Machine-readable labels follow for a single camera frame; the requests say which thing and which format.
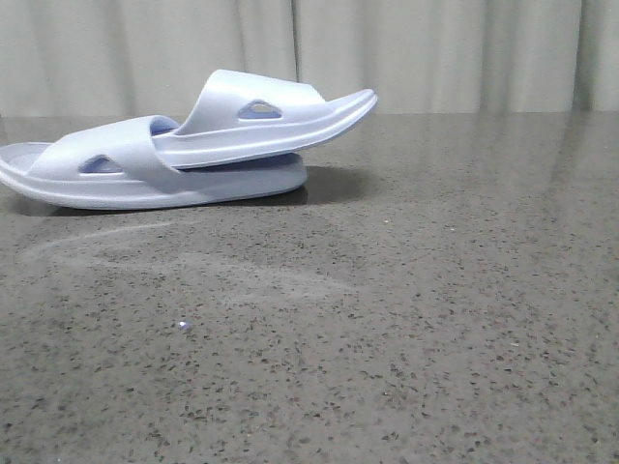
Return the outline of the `light blue slipper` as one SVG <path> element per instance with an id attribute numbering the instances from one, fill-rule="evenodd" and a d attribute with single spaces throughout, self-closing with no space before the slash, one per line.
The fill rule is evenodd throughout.
<path id="1" fill-rule="evenodd" d="M 300 187 L 308 174 L 294 153 L 179 170 L 154 137 L 174 130 L 165 116 L 146 116 L 68 134 L 54 143 L 1 149 L 1 181 L 35 200 L 95 210 L 180 207 L 254 198 Z"/>
<path id="2" fill-rule="evenodd" d="M 217 70 L 185 123 L 156 135 L 154 142 L 163 160 L 176 168 L 255 160 L 337 137 L 376 102 L 370 89 L 325 101 L 308 84 Z"/>

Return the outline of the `pale green curtain backdrop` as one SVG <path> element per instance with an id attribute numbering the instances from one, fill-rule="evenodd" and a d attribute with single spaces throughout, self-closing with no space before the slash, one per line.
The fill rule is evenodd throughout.
<path id="1" fill-rule="evenodd" d="M 5 1 L 5 116 L 179 115 L 217 69 L 385 113 L 614 110 L 614 1 Z"/>

